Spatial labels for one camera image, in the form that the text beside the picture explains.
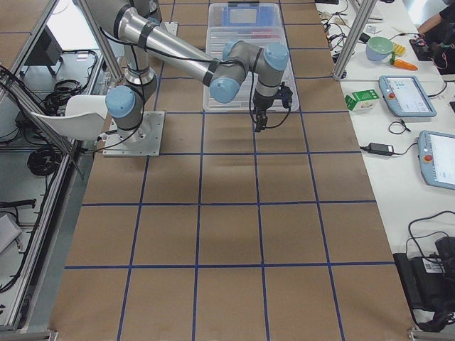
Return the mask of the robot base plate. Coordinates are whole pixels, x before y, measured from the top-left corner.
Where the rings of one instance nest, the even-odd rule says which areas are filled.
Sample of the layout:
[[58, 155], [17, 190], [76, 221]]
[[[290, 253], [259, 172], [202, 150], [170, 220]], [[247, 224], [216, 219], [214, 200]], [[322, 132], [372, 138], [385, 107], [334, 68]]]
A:
[[127, 139], [131, 132], [117, 128], [112, 119], [109, 130], [115, 133], [106, 136], [105, 149], [102, 155], [106, 157], [140, 157], [160, 155], [163, 135], [165, 112], [144, 112], [143, 120], [138, 130]]

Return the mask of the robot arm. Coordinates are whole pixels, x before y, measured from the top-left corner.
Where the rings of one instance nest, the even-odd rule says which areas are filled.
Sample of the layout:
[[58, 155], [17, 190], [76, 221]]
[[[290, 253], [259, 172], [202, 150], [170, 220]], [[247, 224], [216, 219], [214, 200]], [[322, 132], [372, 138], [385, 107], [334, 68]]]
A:
[[87, 5], [102, 32], [200, 80], [219, 103], [233, 101], [246, 77], [256, 77], [250, 116], [257, 132], [268, 129], [267, 110], [274, 101], [279, 99], [283, 108], [291, 108], [292, 92], [282, 82], [289, 61], [286, 46], [272, 43], [260, 48], [234, 41], [225, 46], [223, 58], [218, 60], [141, 15], [133, 1], [88, 1]]

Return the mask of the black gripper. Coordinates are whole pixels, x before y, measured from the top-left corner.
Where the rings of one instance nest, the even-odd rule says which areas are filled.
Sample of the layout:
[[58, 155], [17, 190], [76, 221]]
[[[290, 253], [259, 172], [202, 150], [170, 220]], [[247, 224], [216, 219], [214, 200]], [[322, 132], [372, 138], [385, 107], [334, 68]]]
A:
[[256, 133], [267, 128], [268, 117], [266, 112], [273, 105], [277, 92], [277, 86], [267, 87], [265, 85], [256, 85], [253, 95]]

